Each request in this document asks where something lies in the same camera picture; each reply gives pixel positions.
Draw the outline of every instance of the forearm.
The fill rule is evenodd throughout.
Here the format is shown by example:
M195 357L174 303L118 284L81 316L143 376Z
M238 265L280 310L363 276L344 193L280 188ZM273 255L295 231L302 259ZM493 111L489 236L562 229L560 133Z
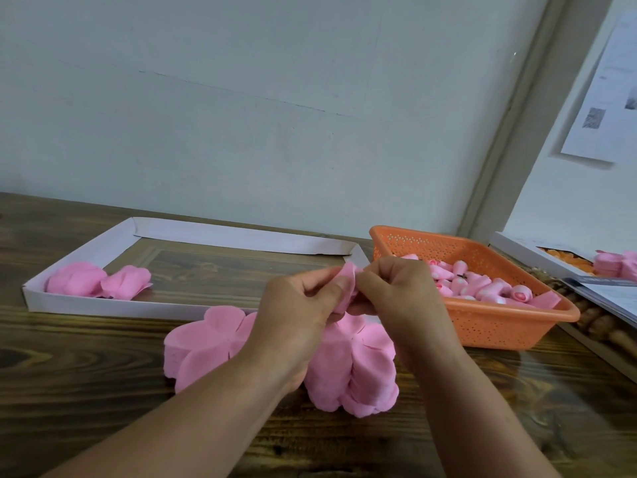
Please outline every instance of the forearm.
M449 478L559 476L459 343L418 361L416 378Z
M226 476L283 397L268 357L239 353L46 478Z

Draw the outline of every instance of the paper poster on wall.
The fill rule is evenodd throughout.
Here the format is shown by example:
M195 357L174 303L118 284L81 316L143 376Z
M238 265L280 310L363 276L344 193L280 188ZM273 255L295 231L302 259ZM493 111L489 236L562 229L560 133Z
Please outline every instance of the paper poster on wall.
M636 143L637 11L628 11L602 52L562 152L617 162L634 156Z

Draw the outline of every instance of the qr code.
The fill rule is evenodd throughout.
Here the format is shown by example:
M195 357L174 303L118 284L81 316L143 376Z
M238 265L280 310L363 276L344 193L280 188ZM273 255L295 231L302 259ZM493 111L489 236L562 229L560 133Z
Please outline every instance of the qr code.
M599 129L605 113L606 109L595 109L595 107L591 108L582 127L587 129Z

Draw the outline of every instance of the person's left hand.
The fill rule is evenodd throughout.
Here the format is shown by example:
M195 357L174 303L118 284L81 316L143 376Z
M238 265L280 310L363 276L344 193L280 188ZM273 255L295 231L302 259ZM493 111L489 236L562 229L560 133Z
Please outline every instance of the person's left hand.
M301 385L328 321L343 317L332 313L348 283L347 277L332 281L340 269L276 277L267 283L244 349L284 373L286 392Z

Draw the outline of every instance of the hand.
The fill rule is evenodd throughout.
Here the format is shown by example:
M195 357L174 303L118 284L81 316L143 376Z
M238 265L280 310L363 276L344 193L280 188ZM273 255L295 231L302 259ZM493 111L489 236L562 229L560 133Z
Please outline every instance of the hand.
M301 385L328 321L343 317L332 313L348 283L347 277L332 281L340 269L276 277L267 283L244 349L277 366L287 382L286 392Z
M360 293L347 312L378 315L398 358L412 373L415 361L460 346L425 262L380 258L356 274L356 288Z

